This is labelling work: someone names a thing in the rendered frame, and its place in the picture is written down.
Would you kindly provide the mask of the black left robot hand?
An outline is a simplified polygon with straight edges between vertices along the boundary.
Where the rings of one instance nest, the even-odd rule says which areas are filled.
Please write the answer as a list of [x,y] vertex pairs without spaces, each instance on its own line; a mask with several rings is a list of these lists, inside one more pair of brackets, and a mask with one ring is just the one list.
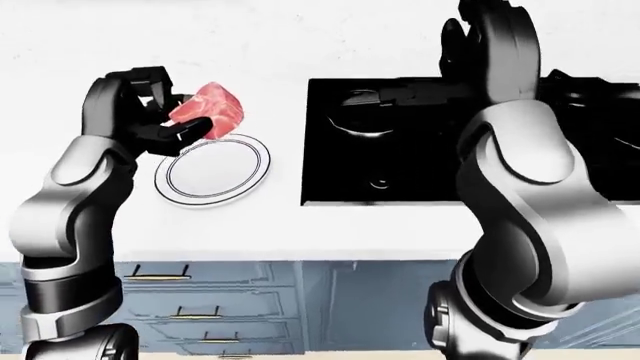
[[82,134],[115,140],[133,157],[143,152],[176,157],[213,128],[210,118],[191,116],[166,126],[169,113],[186,98],[174,95],[162,66],[116,71],[97,79],[82,109]]

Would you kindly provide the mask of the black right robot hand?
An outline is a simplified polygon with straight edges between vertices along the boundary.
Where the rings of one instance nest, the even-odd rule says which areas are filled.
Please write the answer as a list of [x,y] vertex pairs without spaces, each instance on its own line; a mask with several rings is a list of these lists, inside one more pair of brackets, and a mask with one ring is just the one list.
[[461,20],[441,32],[443,77],[469,84],[486,104],[536,98],[540,47],[525,8],[508,0],[460,0]]

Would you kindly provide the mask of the raw red steak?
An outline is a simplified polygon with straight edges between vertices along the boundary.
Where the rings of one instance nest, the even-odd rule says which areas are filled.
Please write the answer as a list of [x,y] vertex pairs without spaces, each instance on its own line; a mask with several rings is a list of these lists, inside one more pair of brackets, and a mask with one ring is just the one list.
[[202,86],[195,95],[169,113],[174,123],[198,117],[208,117],[213,123],[204,138],[218,140],[234,131],[244,119],[244,110],[238,99],[219,83]]

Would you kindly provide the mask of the white round plate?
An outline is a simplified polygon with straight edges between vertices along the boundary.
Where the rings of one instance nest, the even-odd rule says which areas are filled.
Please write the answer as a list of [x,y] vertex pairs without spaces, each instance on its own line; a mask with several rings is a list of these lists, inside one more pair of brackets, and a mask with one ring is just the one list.
[[260,140],[229,134],[220,140],[200,140],[156,167],[157,193],[177,206],[222,206],[249,194],[268,175],[272,159]]

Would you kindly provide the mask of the black frying pan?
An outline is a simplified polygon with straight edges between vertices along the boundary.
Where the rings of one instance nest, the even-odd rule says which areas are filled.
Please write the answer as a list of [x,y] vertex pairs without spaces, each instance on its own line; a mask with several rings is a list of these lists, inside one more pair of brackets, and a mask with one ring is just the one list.
[[363,191],[389,193],[406,182],[412,139],[407,112],[394,101],[382,101],[380,92],[356,89],[328,103],[320,116],[336,162]]

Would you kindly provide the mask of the black cooktop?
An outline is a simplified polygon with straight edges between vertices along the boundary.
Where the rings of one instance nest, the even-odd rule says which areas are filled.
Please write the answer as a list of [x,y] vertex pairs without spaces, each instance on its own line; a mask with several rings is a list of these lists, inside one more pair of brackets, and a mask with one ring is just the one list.
[[[398,191],[375,193],[353,185],[336,162],[320,116],[337,95],[373,89],[382,101],[407,112],[412,150],[406,182]],[[640,203],[640,84],[610,83],[552,71],[539,83],[538,98],[557,116],[562,131],[583,156],[596,191],[615,203]],[[481,109],[465,83],[442,77],[313,79],[308,83],[300,203],[413,205],[454,203],[458,137]]]

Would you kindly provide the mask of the blue-grey drawer cabinet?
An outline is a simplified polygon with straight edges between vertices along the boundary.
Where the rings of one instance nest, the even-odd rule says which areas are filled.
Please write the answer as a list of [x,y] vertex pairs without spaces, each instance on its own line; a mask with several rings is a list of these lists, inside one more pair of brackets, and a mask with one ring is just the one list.
[[[127,281],[138,264],[190,266],[190,280]],[[124,302],[112,317],[151,353],[253,356],[333,350],[426,350],[428,287],[454,263],[435,261],[121,262]],[[222,318],[172,320],[179,306],[220,306]],[[238,332],[239,343],[199,343]]]

